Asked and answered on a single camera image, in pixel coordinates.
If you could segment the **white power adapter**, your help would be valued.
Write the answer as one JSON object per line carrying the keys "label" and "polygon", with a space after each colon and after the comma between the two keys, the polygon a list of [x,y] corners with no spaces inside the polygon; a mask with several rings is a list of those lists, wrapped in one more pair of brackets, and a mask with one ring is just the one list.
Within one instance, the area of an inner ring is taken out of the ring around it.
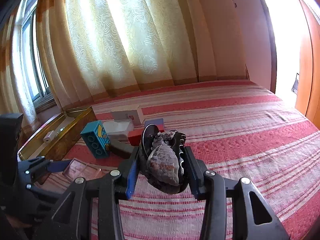
{"label": "white power adapter", "polygon": [[49,144],[52,142],[55,137],[57,136],[57,133],[55,131],[49,131],[43,138],[44,143]]}

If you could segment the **dark brown wooden bar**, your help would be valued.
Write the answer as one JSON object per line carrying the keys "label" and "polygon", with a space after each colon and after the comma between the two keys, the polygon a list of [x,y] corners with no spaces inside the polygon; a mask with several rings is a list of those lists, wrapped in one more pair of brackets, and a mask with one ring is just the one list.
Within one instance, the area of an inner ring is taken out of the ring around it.
{"label": "dark brown wooden bar", "polygon": [[133,153],[134,148],[134,146],[131,146],[124,142],[120,142],[118,140],[110,140],[109,150],[113,154],[123,159],[129,159],[131,157],[131,154]]}

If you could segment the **teal toy brick block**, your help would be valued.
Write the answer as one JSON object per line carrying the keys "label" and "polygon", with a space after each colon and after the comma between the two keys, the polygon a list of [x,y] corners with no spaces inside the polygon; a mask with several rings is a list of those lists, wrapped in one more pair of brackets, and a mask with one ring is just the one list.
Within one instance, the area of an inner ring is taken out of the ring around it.
{"label": "teal toy brick block", "polygon": [[110,139],[100,120],[89,122],[80,135],[95,159],[110,156]]}

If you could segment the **clear plastic box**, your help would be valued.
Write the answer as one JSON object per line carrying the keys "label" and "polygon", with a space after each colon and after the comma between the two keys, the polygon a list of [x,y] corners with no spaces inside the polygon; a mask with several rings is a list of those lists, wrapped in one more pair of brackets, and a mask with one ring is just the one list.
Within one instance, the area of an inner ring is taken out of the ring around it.
{"label": "clear plastic box", "polygon": [[106,121],[103,122],[103,127],[110,140],[127,141],[129,132],[134,130],[134,125],[131,119]]}

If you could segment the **red toy block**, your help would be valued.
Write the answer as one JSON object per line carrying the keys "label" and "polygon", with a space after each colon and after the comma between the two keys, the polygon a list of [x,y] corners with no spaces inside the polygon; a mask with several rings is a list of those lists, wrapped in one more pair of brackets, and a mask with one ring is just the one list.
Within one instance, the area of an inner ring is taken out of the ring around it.
{"label": "red toy block", "polygon": [[130,142],[130,145],[132,145],[132,146],[139,146],[140,145],[143,131],[144,131],[144,129],[136,129],[136,130],[130,131],[128,133],[128,140]]}

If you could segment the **grey patterned hair clip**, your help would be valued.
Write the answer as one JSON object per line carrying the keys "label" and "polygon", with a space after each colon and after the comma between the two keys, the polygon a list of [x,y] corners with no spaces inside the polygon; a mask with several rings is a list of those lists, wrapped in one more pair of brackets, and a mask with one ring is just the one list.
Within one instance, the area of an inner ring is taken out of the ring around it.
{"label": "grey patterned hair clip", "polygon": [[178,194],[186,189],[185,141],[186,135],[177,130],[160,132],[156,125],[144,128],[139,150],[140,172],[159,191]]}

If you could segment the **white cardboard box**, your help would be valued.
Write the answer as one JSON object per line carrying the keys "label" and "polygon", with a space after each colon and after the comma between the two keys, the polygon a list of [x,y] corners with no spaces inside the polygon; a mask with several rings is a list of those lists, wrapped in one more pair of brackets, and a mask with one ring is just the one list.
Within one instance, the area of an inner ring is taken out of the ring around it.
{"label": "white cardboard box", "polygon": [[115,121],[130,119],[134,125],[142,125],[145,117],[139,105],[127,105],[111,110],[112,118]]}

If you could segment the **purple cube block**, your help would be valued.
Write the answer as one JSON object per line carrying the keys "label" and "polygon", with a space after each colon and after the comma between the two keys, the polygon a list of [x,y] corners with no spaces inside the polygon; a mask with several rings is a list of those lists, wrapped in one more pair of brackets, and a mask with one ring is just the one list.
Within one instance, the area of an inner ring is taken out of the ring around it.
{"label": "purple cube block", "polygon": [[163,118],[146,120],[144,122],[144,127],[148,125],[156,125],[160,132],[164,132],[164,120]]}

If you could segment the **gold metal tin tray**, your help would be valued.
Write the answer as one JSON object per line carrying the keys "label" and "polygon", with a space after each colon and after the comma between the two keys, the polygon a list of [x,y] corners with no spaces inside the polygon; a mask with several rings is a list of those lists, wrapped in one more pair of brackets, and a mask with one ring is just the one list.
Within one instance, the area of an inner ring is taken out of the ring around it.
{"label": "gold metal tin tray", "polygon": [[[78,107],[57,114],[39,128],[18,150],[18,157],[21,161],[40,156],[62,160],[80,139],[80,133],[87,123],[96,120],[92,107]],[[49,131],[55,131],[57,136],[52,142],[46,144],[43,138]]]}

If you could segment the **left side curtain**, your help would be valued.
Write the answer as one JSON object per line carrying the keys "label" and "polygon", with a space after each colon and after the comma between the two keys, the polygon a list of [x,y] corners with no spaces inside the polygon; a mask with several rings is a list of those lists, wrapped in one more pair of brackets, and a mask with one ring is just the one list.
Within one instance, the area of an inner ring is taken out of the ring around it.
{"label": "left side curtain", "polygon": [[1,113],[22,113],[22,131],[31,135],[40,122],[25,90],[19,50],[14,48],[16,15],[17,10],[14,10],[1,30]]}

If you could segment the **pink striped bedspread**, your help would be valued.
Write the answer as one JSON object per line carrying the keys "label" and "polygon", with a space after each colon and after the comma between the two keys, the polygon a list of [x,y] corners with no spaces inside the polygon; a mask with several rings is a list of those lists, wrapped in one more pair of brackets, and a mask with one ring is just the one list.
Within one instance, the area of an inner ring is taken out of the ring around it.
{"label": "pink striped bedspread", "polygon": [[[214,81],[138,92],[92,105],[97,119],[140,106],[145,120],[187,136],[197,159],[225,178],[248,177],[291,239],[319,218],[319,129],[294,107],[250,81]],[[125,239],[199,239],[205,202],[189,188],[169,196],[139,175],[120,201]]]}

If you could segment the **orange wooden door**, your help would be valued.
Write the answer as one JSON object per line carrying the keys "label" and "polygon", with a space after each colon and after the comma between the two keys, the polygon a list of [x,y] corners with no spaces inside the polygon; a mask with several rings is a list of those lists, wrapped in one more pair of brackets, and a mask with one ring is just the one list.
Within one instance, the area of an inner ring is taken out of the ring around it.
{"label": "orange wooden door", "polygon": [[319,127],[319,23],[303,0],[299,0],[306,21],[300,49],[296,109]]}

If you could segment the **cream patterned curtain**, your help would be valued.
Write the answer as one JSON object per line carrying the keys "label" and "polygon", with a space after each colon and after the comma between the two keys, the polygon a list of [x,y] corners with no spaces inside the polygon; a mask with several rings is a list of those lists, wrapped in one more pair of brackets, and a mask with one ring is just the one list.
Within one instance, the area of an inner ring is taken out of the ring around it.
{"label": "cream patterned curtain", "polygon": [[38,0],[36,40],[61,109],[217,78],[199,0]]}

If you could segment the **window frame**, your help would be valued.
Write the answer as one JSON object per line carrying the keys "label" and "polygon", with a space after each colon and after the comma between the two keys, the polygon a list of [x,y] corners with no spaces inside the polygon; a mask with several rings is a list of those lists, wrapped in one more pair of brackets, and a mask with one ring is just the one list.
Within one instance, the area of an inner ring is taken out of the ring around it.
{"label": "window frame", "polygon": [[56,106],[40,60],[36,33],[36,9],[38,0],[21,0],[16,22],[18,31],[20,68],[27,94],[36,113]]}

